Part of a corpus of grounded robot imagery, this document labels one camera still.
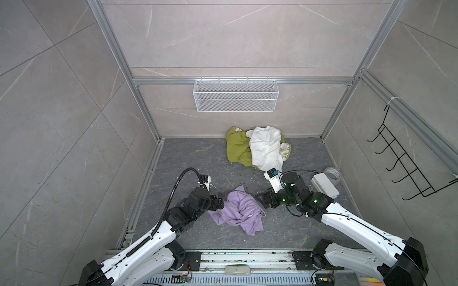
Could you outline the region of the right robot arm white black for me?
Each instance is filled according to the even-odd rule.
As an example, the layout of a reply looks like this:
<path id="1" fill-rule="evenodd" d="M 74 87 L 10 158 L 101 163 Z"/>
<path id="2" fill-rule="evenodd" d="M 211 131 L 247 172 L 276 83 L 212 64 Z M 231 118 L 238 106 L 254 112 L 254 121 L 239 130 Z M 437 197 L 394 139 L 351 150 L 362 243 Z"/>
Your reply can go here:
<path id="1" fill-rule="evenodd" d="M 271 187 L 256 199 L 264 208 L 281 205 L 294 207 L 298 216 L 313 218 L 330 226 L 364 247 L 343 247 L 320 240 L 306 262 L 319 270 L 347 268 L 368 275 L 386 286 L 425 286 L 429 266 L 424 246 L 415 238 L 406 240 L 385 232 L 341 206 L 333 181 L 325 173 L 316 173 L 310 190 L 301 175 L 270 169 L 264 173 Z"/>

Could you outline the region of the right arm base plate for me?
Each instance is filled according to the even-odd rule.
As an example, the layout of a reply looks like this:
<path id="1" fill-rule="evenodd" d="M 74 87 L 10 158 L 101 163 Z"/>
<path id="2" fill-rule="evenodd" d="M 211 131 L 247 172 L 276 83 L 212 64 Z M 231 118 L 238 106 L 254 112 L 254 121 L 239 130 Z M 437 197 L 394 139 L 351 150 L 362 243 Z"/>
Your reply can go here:
<path id="1" fill-rule="evenodd" d="M 293 251 L 293 261 L 298 271 L 311 271 L 317 269 L 344 270 L 343 267 L 333 266 L 322 254 L 314 254 L 312 251 Z"/>

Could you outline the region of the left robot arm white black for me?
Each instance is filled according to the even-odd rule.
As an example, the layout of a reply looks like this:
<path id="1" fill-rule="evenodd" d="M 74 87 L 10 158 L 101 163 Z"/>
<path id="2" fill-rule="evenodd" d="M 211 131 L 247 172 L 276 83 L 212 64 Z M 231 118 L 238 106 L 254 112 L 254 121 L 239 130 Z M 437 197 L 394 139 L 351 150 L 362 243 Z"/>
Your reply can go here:
<path id="1" fill-rule="evenodd" d="M 195 188 L 139 240 L 120 253 L 82 270 L 79 286 L 140 286 L 152 275 L 180 269 L 186 251 L 176 238 L 190 229 L 204 213 L 224 208 L 222 193 L 211 194 L 205 186 Z"/>

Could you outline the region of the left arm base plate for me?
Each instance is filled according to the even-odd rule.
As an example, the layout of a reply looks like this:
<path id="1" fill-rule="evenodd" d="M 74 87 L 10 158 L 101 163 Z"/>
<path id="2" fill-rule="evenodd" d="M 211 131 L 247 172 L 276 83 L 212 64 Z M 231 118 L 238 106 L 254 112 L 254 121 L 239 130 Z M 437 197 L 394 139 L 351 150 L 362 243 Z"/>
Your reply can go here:
<path id="1" fill-rule="evenodd" d="M 185 254 L 179 255 L 175 258 L 174 263 L 169 268 L 171 271 L 184 271 L 190 269 L 192 272 L 199 271 L 202 259 L 202 252 L 190 251 Z"/>

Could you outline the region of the purple cloth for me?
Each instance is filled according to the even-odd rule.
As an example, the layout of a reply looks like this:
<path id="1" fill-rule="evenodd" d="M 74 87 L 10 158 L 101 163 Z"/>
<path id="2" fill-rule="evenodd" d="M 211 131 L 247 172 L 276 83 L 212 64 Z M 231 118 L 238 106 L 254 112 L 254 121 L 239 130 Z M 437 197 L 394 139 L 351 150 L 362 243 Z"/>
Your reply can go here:
<path id="1" fill-rule="evenodd" d="M 239 226 L 250 236 L 264 230 L 265 211 L 242 185 L 228 194 L 223 209 L 208 213 L 217 225 Z"/>

